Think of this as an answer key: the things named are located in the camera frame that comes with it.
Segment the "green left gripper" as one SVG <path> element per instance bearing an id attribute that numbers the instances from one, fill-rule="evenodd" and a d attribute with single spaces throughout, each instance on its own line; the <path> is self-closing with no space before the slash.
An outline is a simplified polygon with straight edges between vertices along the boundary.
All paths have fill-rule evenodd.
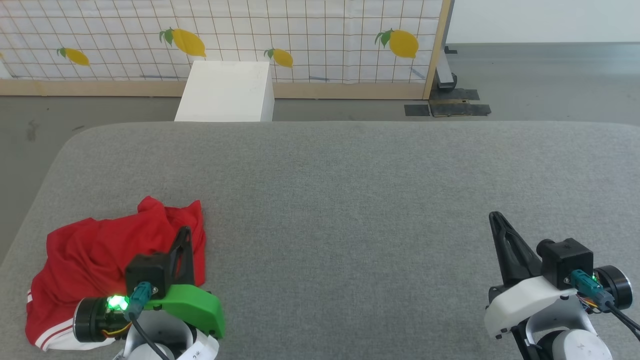
<path id="1" fill-rule="evenodd" d="M 141 322 L 143 312 L 165 311 L 206 335 L 222 339 L 226 319 L 218 297 L 195 285 L 192 230 L 181 227 L 169 251 L 170 287 L 160 298 L 150 284 L 135 287 L 130 296 L 84 298 L 73 316 L 73 335 L 80 343 L 119 340 L 133 327 L 132 319 Z"/>

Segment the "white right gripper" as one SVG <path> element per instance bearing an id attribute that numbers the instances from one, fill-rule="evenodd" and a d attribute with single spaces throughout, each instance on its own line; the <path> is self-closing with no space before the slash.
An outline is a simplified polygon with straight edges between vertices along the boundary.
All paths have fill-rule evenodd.
<path id="1" fill-rule="evenodd" d="M 503 214 L 494 210 L 488 218 L 502 285 L 510 287 L 487 306 L 490 337 L 519 332 L 523 341 L 535 341 L 536 333 L 560 330 L 557 341 L 600 341 L 588 310 L 614 313 L 632 306 L 633 287 L 618 268 L 606 265 L 592 274 L 576 269 L 561 282 L 567 289 L 558 289 L 541 276 L 540 258 Z"/>

